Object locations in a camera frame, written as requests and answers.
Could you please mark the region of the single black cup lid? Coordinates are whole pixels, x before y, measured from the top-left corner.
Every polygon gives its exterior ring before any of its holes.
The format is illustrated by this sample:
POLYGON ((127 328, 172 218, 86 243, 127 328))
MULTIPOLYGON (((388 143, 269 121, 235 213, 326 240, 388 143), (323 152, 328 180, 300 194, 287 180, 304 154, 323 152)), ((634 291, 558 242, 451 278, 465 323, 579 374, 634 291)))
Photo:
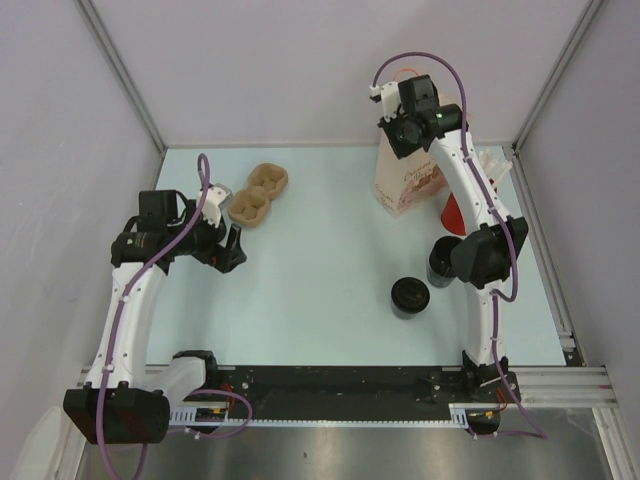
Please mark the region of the single black cup lid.
POLYGON ((419 305, 427 307, 430 299, 427 285, 415 277, 400 278, 391 288, 391 302, 405 305, 407 308, 417 308, 419 305))

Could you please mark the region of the beige paper takeout bag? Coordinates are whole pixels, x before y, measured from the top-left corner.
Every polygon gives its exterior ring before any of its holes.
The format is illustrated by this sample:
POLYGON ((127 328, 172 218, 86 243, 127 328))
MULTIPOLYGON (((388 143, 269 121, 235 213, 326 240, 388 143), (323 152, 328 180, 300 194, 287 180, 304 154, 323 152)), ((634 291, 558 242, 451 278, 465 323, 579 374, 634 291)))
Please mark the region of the beige paper takeout bag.
POLYGON ((377 127, 381 131, 374 188, 379 202, 393 216, 399 216, 419 203, 433 197, 445 185, 445 178, 436 160, 428 152, 433 141, 445 135, 459 133, 463 125, 461 108, 439 92, 440 106, 430 118, 431 134, 422 142, 422 148, 403 159, 398 159, 381 130, 381 117, 377 127))

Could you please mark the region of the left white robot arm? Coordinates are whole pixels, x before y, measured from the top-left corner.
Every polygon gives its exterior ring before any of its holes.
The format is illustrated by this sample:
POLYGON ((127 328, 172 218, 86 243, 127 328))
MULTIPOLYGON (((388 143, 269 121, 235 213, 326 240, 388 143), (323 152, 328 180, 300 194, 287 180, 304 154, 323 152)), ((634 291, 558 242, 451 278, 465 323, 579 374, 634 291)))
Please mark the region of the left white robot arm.
POLYGON ((222 211, 231 191, 214 184, 194 200, 177 190, 142 191, 138 213, 111 245, 112 287, 100 346, 82 386, 66 391, 63 410, 93 444, 157 444, 170 412, 189 396, 207 400, 222 374, 209 350, 176 353, 150 377, 146 355, 154 311, 171 263, 191 257, 228 273, 244 263, 241 228, 222 211))

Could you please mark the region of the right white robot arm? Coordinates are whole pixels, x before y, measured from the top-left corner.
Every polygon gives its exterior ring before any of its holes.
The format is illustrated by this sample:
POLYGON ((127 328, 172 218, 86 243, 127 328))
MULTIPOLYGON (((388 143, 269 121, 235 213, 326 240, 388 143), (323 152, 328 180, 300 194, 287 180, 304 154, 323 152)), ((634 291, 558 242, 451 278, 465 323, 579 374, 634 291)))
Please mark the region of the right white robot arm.
POLYGON ((484 401, 508 371, 499 302, 504 287, 518 284, 517 260, 529 232, 527 221, 511 215, 499 200, 480 168, 466 114, 455 103, 441 104, 429 76, 373 86, 370 97, 381 105, 378 126, 395 156, 428 153, 461 212, 466 236, 451 253, 453 273, 467 294, 461 388, 469 399, 484 401))

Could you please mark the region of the single black paper cup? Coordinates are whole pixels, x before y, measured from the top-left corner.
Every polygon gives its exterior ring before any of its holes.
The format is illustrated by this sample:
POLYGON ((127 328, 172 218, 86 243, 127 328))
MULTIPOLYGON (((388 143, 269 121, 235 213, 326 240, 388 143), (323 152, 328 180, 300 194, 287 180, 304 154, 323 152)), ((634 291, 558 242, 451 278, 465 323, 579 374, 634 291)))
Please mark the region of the single black paper cup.
POLYGON ((407 308, 405 305, 398 305, 392 302, 391 308, 397 318, 408 321, 422 314, 426 310, 426 305, 419 305, 417 308, 407 308))

